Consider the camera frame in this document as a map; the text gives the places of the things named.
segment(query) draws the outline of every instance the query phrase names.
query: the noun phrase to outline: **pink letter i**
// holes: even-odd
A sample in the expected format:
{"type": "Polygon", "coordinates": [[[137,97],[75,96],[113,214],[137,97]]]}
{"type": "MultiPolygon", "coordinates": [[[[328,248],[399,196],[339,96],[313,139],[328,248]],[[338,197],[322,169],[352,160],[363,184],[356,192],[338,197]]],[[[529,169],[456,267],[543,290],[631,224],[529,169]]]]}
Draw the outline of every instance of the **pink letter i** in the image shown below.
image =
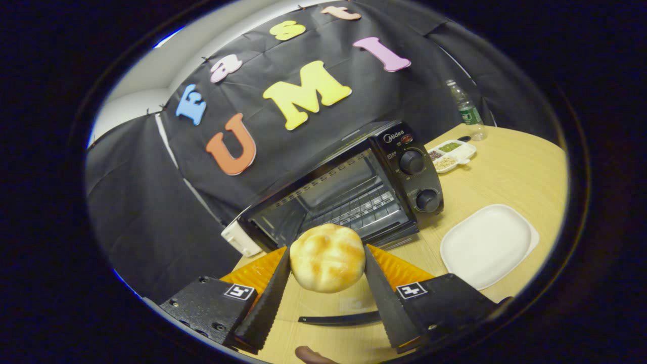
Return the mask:
{"type": "Polygon", "coordinates": [[[387,72],[399,71],[411,65],[411,61],[393,53],[393,51],[381,44],[380,39],[377,37],[358,40],[353,43],[353,46],[364,48],[377,57],[384,64],[384,70],[387,72]]]}

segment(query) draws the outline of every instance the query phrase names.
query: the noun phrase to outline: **black cloth backdrop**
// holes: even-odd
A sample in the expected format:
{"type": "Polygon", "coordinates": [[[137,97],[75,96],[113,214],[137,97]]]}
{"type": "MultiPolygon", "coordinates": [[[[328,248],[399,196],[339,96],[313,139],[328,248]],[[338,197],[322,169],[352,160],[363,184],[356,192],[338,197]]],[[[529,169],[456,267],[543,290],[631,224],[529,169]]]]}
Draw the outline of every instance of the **black cloth backdrop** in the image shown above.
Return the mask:
{"type": "Polygon", "coordinates": [[[100,242],[124,280],[156,302],[199,275],[223,275],[239,254],[219,236],[222,227],[198,203],[183,178],[227,223],[286,172],[368,122],[402,119],[424,141],[453,128],[461,118],[445,85],[449,78],[476,101],[486,125],[496,121],[498,126],[556,142],[554,115],[540,107],[545,104],[543,96],[523,73],[481,38],[428,8],[400,1],[334,1],[277,17],[210,55],[160,113],[179,170],[153,117],[132,120],[95,142],[87,173],[88,181],[100,179],[100,183],[88,184],[88,196],[100,242]],[[345,6],[362,18],[346,21],[321,14],[329,5],[345,6]],[[269,29],[285,20],[304,25],[306,31],[287,41],[277,40],[269,29]],[[380,38],[411,65],[389,73],[368,51],[352,46],[370,36],[380,38]],[[211,67],[229,54],[243,65],[211,83],[211,67]],[[332,106],[320,105],[318,113],[308,111],[305,123],[286,130],[285,117],[274,101],[263,98],[263,92],[279,81],[300,85],[300,69],[316,60],[323,61],[324,68],[353,93],[332,106]],[[175,116],[190,84],[196,85],[194,91],[207,103],[198,126],[185,116],[175,116]],[[242,174],[228,176],[206,145],[223,132],[230,153],[240,155],[236,137],[225,130],[236,113],[243,114],[257,154],[242,174]]]}

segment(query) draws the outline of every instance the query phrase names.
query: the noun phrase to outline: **foam letter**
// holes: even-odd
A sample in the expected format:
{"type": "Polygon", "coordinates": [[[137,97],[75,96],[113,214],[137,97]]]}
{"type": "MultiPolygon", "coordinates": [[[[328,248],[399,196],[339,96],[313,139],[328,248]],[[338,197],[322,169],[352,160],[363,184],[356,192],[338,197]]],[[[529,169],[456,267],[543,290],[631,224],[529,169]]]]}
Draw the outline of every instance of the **foam letter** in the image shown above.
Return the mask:
{"type": "Polygon", "coordinates": [[[195,85],[191,84],[186,86],[180,103],[177,104],[177,109],[175,110],[175,116],[178,117],[180,114],[193,120],[193,125],[200,124],[202,120],[202,115],[204,109],[206,109],[206,102],[202,101],[200,104],[197,102],[202,100],[202,95],[197,92],[192,92],[195,89],[195,85]]]}
{"type": "Polygon", "coordinates": [[[356,20],[362,17],[360,14],[351,14],[349,12],[346,12],[345,10],[348,10],[348,8],[328,6],[322,10],[322,14],[330,14],[344,20],[356,20]]]}
{"type": "Polygon", "coordinates": [[[353,43],[353,46],[364,48],[377,57],[377,59],[384,64],[384,70],[387,72],[400,71],[401,69],[407,68],[411,65],[411,61],[406,58],[401,58],[397,54],[393,53],[393,51],[381,44],[377,37],[368,37],[358,40],[353,43]]]}
{"type": "Polygon", "coordinates": [[[243,114],[234,115],[225,124],[225,130],[230,130],[243,146],[240,157],[234,158],[223,143],[224,135],[218,133],[207,143],[206,151],[211,153],[220,169],[229,176],[236,176],[249,167],[256,157],[256,143],[243,124],[243,114]]]}
{"type": "Polygon", "coordinates": [[[288,40],[303,32],[305,32],[305,27],[297,24],[294,20],[286,20],[270,29],[270,34],[276,36],[278,40],[288,40]]]}
{"type": "Polygon", "coordinates": [[[263,98],[271,98],[285,116],[285,129],[293,130],[308,120],[306,112],[299,112],[294,105],[313,113],[319,112],[317,92],[322,96],[322,104],[330,106],[353,92],[343,86],[325,69],[322,61],[314,61],[301,68],[301,86],[276,82],[263,93],[263,98]]]}
{"type": "Polygon", "coordinates": [[[230,54],[227,57],[219,60],[211,67],[211,82],[216,83],[228,74],[236,72],[243,64],[243,61],[238,60],[235,54],[230,54]]]}

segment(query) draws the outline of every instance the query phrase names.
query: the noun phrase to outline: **bottle label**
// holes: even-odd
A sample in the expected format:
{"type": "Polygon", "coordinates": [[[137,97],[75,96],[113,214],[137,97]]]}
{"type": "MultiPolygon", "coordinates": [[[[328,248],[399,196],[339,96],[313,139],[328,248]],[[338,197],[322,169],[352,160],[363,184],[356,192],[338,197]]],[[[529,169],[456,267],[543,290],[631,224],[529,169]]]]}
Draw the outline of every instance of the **bottle label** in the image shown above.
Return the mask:
{"type": "Polygon", "coordinates": [[[461,116],[463,117],[463,122],[467,125],[482,124],[481,115],[476,108],[471,108],[467,110],[460,110],[461,116]]]}

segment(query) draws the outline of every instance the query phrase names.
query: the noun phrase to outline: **midea logo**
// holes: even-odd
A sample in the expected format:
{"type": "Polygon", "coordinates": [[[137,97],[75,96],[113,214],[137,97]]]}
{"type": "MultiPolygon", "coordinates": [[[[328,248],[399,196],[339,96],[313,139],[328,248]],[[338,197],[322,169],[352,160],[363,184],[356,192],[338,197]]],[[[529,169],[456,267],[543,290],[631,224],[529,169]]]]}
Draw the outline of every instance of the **midea logo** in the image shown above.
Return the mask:
{"type": "Polygon", "coordinates": [[[404,131],[398,131],[395,134],[386,134],[384,136],[384,141],[387,143],[392,142],[395,138],[399,137],[400,135],[404,134],[404,131]]]}

